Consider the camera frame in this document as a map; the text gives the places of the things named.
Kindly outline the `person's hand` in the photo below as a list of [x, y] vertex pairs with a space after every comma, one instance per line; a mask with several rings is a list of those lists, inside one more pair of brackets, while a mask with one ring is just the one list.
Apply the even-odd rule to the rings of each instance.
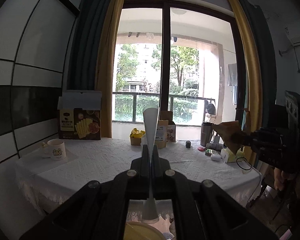
[[289, 177], [289, 173], [285, 171], [281, 171], [278, 168], [274, 169], [274, 187], [275, 190], [283, 190], [284, 188], [284, 182], [287, 180]]

